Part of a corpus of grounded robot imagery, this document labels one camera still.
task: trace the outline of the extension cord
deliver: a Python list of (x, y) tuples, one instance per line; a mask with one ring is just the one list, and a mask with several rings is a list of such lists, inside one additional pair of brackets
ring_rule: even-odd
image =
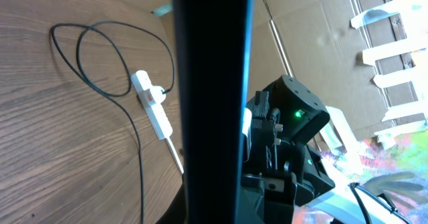
[(135, 87), (136, 93), (140, 98), (144, 110), (146, 110), (148, 119), (152, 123), (154, 132), (158, 136), (159, 140), (166, 139), (168, 147), (173, 154), (174, 161), (177, 164), (180, 173), (183, 174), (184, 170), (180, 158), (171, 139), (169, 138), (173, 133), (173, 127), (171, 126), (161, 104), (166, 98), (166, 94), (164, 94), (165, 90), (160, 86), (153, 86), (147, 72), (144, 70), (138, 70), (133, 74), (131, 76), (131, 82)]

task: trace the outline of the wood plank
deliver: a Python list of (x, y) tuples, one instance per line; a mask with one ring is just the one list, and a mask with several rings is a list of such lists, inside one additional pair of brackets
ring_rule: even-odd
[[(161, 21), (120, 0), (0, 0), (0, 6), (0, 222), (139, 223), (138, 157), (129, 120), (72, 73), (48, 31), (59, 22), (117, 20), (168, 41)], [(158, 40), (121, 26), (100, 29), (121, 49), (131, 73), (144, 69), (155, 84), (169, 87), (171, 61)], [(73, 62), (80, 31), (58, 29)], [(126, 90), (119, 57), (99, 35), (85, 38), (82, 62), (103, 90)], [(142, 140), (145, 221), (154, 223), (181, 177), (135, 91), (117, 100), (134, 118)], [(164, 107), (180, 148), (178, 88)]]

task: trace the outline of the black bar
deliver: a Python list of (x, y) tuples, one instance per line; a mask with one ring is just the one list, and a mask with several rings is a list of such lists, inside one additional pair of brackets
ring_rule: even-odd
[(189, 223), (235, 223), (253, 0), (173, 0)]

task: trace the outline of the black cable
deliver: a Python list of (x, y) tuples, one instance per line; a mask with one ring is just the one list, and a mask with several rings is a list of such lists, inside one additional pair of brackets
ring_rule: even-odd
[(358, 183), (350, 183), (349, 184), (349, 188), (352, 191), (352, 194), (354, 194), (356, 201), (358, 202), (358, 205), (361, 208), (362, 214), (364, 215), (364, 219), (366, 220), (366, 224), (371, 224), (372, 223), (372, 219), (370, 218), (370, 215), (368, 214), (368, 211), (366, 209), (366, 207), (364, 206), (364, 203), (361, 201), (360, 196), (358, 195), (358, 193), (355, 191), (355, 187), (358, 186)]
[(398, 213), (397, 209), (394, 209), (392, 207), (390, 207), (388, 204), (384, 203), (383, 201), (381, 201), (377, 196), (375, 196), (375, 194), (371, 193), (369, 190), (367, 190), (366, 188), (362, 187), (362, 186), (357, 186), (356, 187), (358, 190), (362, 191), (364, 194), (368, 195), (369, 197), (371, 197), (373, 200), (375, 200), (378, 204), (380, 204), (381, 206), (383, 206), (386, 210), (388, 210), (391, 214), (393, 214), (394, 216), (400, 218), (401, 220), (403, 220), (405, 223), (410, 224), (410, 221), (403, 216), (402, 214)]
[[(120, 105), (117, 101), (113, 100), (111, 97), (121, 97), (121, 96), (125, 96), (127, 95), (130, 91), (131, 91), (131, 80), (130, 80), (130, 74), (129, 74), (129, 69), (128, 66), (126, 65), (125, 59), (122, 56), (122, 53), (120, 52), (120, 50), (118, 49), (118, 47), (116, 46), (116, 44), (114, 44), (114, 42), (107, 37), (107, 35), (105, 35), (103, 32), (101, 32), (100, 30), (95, 29), (96, 26), (102, 25), (102, 24), (107, 24), (107, 23), (113, 23), (113, 24), (119, 24), (119, 25), (124, 25), (124, 26), (128, 26), (128, 27), (132, 27), (135, 28), (137, 30), (141, 30), (145, 33), (148, 33), (150, 35), (152, 35), (153, 37), (157, 38), (168, 50), (168, 53), (171, 57), (171, 63), (173, 65), (173, 83), (171, 84), (171, 87), (167, 90), (165, 90), (163, 92), (163, 94), (167, 94), (168, 92), (170, 92), (173, 87), (174, 87), (174, 81), (175, 81), (175, 69), (174, 69), (174, 60), (173, 60), (173, 55), (171, 53), (171, 50), (169, 49), (168, 45), (157, 35), (151, 33), (150, 31), (147, 31), (143, 28), (137, 27), (137, 26), (133, 26), (131, 24), (128, 23), (121, 23), (118, 21), (101, 21), (98, 23), (95, 23), (91, 26), (87, 26), (87, 25), (82, 25), (82, 24), (77, 24), (77, 23), (58, 23), (55, 24), (53, 27), (51, 27), (49, 33), (52, 37), (52, 41), (53, 44), (55, 45), (56, 49), (58, 50), (58, 52), (60, 53), (61, 57), (63, 58), (63, 60), (65, 61), (65, 63), (68, 65), (68, 67), (83, 81), (85, 82), (85, 84), (89, 85), (89, 87), (91, 87), (93, 90), (95, 90), (97, 93), (99, 93), (100, 95), (102, 95), (103, 97), (105, 97), (106, 99), (108, 99), (109, 101), (113, 102), (115, 105), (117, 105), (117, 107), (119, 107), (128, 117), (129, 121), (131, 122), (131, 125), (135, 131), (135, 135), (136, 135), (136, 139), (138, 142), (138, 161), (139, 161), (139, 165), (140, 165), (140, 183), (141, 183), (141, 223), (143, 224), (144, 222), (144, 180), (143, 180), (143, 172), (142, 172), (142, 155), (141, 155), (141, 141), (140, 141), (140, 137), (138, 135), (138, 130), (136, 129), (135, 123), (132, 120), (130, 114), (128, 113), (128, 111), (126, 111), (126, 109)], [(79, 40), (77, 42), (77, 46), (76, 46), (76, 60), (77, 60), (77, 65), (79, 67), (80, 73), (77, 71), (76, 68), (73, 67), (73, 65), (70, 63), (70, 61), (67, 59), (67, 57), (64, 55), (60, 45), (58, 44), (58, 41), (56, 39), (55, 36), (55, 30), (58, 27), (81, 27), (84, 28), (85, 30), (80, 34), (79, 36)], [(122, 64), (125, 68), (126, 71), (126, 76), (128, 78), (128, 88), (125, 91), (125, 93), (122, 94), (111, 94), (108, 92), (105, 92), (104, 90), (101, 90), (97, 85), (95, 85), (90, 79), (89, 77), (86, 75), (83, 67), (82, 67), (82, 63), (80, 61), (80, 45), (82, 44), (82, 39), (85, 36), (86, 33), (88, 33), (89, 31), (95, 31), (96, 33), (99, 33), (100, 35), (102, 35), (103, 37), (105, 37), (114, 47), (114, 49), (116, 50), (116, 52), (118, 53), (120, 60), (122, 61)]]

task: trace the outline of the cardboard box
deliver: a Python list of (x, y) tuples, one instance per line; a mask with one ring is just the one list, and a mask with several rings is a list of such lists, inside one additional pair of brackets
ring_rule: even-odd
[[(255, 1), (255, 12), (259, 11), (257, 2), (259, 1)], [(391, 128), (394, 124), (423, 120), (423, 116), (419, 115), (381, 122), (388, 105), (417, 100), (410, 84), (394, 86), (383, 93), (371, 82), (377, 71), (389, 74), (404, 69), (399, 56), (381, 60), (378, 70), (358, 62), (358, 53), (369, 46), (395, 41), (388, 19), (373, 23), (367, 29), (355, 30), (350, 27), (350, 20), (359, 11), (383, 4), (384, 0), (265, 2), (278, 29), (279, 40), (294, 77), (313, 91), (325, 105), (341, 109), (358, 140), (372, 137), (374, 132)], [(253, 29), (250, 91), (252, 86), (260, 89), (264, 84), (257, 74), (261, 68), (264, 74), (269, 71), (273, 75), (267, 82), (281, 74), (280, 68), (273, 66), (278, 64), (281, 57), (278, 58), (271, 49), (266, 50), (267, 42), (270, 45), (275, 43), (275, 40), (267, 40), (272, 30), (264, 30), (266, 35), (261, 37), (263, 30), (260, 26), (262, 25), (255, 24)]]

